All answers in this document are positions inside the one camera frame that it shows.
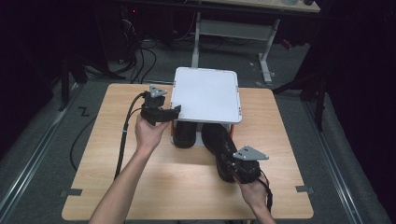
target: black strap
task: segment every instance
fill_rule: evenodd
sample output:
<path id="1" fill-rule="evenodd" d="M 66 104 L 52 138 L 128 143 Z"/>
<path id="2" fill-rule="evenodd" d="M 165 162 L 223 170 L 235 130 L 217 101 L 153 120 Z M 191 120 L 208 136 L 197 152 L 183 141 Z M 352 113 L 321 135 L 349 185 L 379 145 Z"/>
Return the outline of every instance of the black strap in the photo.
<path id="1" fill-rule="evenodd" d="M 265 183 L 264 183 L 262 180 L 260 180 L 259 178 L 257 178 L 257 180 L 258 180 L 260 183 L 262 183 L 262 185 L 264 186 L 265 190 L 267 191 L 267 208 L 268 208 L 268 211 L 271 212 L 271 207 L 272 207 L 272 204 L 273 204 L 273 194 L 272 194 L 272 191 L 270 190 L 270 182 L 268 181 L 267 176 L 264 174 L 263 171 L 262 171 L 262 174 L 264 175 L 265 180 L 267 181 L 268 185 L 265 184 Z"/>

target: person's right arm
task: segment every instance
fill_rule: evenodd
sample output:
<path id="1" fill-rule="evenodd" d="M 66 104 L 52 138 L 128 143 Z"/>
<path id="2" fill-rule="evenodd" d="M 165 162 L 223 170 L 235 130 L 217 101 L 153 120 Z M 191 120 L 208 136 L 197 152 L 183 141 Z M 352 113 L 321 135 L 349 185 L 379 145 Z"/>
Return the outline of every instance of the person's right arm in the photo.
<path id="1" fill-rule="evenodd" d="M 267 183 L 264 175 L 260 176 L 260 180 Z M 267 192 L 265 187 L 259 181 L 254 181 L 249 184 L 241 184 L 235 179 L 236 183 L 241 188 L 242 196 L 251 208 L 254 216 L 260 224 L 273 224 L 276 223 L 267 208 Z"/>

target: black shoe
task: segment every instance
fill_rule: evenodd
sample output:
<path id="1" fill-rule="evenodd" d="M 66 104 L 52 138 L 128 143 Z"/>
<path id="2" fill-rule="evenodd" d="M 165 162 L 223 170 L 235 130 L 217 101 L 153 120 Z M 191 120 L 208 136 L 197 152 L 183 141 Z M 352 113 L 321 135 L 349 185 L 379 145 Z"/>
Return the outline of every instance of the black shoe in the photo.
<path id="1" fill-rule="evenodd" d="M 235 162 L 233 154 L 237 150 L 227 129 L 218 123 L 205 123 L 201 136 L 205 147 L 216 157 L 220 178 L 225 182 L 235 182 L 232 164 Z"/>
<path id="2" fill-rule="evenodd" d="M 196 122 L 178 121 L 173 136 L 173 142 L 175 146 L 182 148 L 194 146 L 196 131 Z"/>

